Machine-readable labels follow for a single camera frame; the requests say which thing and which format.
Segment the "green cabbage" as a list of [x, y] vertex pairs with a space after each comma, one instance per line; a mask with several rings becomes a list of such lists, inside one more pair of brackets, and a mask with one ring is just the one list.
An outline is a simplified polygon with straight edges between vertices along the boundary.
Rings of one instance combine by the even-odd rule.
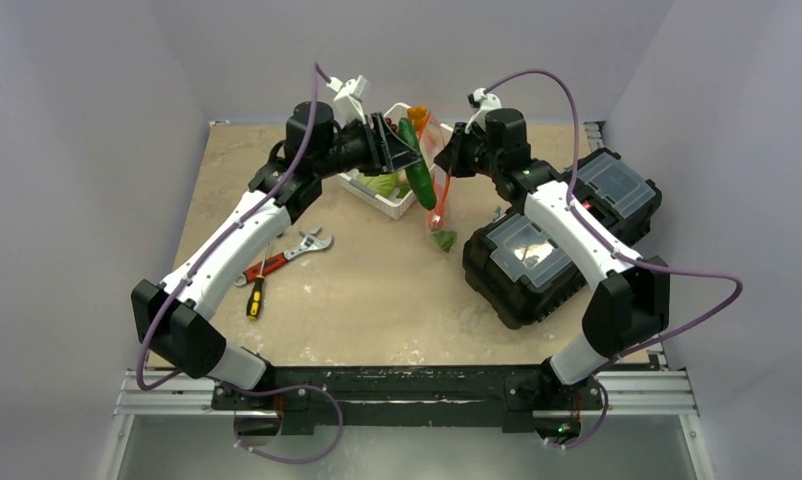
[[388, 173], [375, 176], [367, 176], [359, 174], [357, 181], [363, 185], [367, 190], [382, 196], [384, 198], [392, 198], [398, 185], [398, 173]]

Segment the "green cucumber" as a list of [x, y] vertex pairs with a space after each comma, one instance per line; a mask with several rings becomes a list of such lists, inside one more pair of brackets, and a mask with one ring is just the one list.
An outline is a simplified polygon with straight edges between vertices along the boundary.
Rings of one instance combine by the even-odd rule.
[[418, 202], [426, 210], [433, 210], [437, 203], [436, 193], [427, 163], [422, 156], [417, 131], [407, 118], [398, 121], [398, 135], [417, 155], [417, 160], [405, 168], [408, 185]]

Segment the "clear orange zip bag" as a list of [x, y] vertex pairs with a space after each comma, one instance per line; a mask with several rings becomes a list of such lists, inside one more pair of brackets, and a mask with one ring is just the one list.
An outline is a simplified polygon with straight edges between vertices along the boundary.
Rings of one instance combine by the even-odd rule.
[[457, 238], [448, 220], [451, 177], [435, 164], [435, 159], [448, 144], [452, 128], [437, 121], [432, 111], [423, 105], [409, 108], [407, 116], [416, 130], [420, 151], [430, 165], [431, 184], [436, 195], [435, 207], [425, 215], [427, 238], [440, 251], [449, 253]]

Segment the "orange carrot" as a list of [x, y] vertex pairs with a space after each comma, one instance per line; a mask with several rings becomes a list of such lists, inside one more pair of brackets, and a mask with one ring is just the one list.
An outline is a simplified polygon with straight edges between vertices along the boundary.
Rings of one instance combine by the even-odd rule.
[[432, 186], [436, 194], [437, 203], [429, 213], [428, 227], [432, 231], [438, 231], [443, 228], [445, 223], [451, 177], [449, 173], [439, 166], [434, 166], [432, 173]]

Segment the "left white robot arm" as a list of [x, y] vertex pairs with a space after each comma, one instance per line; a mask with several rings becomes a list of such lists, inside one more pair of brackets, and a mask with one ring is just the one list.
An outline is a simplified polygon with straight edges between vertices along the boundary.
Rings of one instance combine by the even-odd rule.
[[297, 105], [285, 136], [251, 179], [215, 233], [158, 282], [131, 292], [137, 334], [151, 350], [192, 378], [236, 386], [249, 408], [274, 399], [275, 382], [259, 355], [230, 343], [212, 324], [218, 306], [250, 261], [319, 198], [324, 179], [350, 170], [381, 175], [424, 164], [416, 129], [380, 113], [341, 123], [323, 102]]

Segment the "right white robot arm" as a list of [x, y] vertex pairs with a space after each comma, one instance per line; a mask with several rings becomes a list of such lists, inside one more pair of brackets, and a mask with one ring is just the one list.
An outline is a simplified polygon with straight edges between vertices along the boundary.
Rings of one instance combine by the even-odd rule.
[[436, 164], [456, 178], [489, 177], [498, 195], [546, 233], [592, 291], [580, 333], [542, 364], [538, 392], [546, 404], [565, 405], [576, 396], [577, 383], [668, 327], [665, 263], [643, 260], [574, 198], [564, 174], [532, 158], [518, 110], [492, 110], [482, 124], [457, 123]]

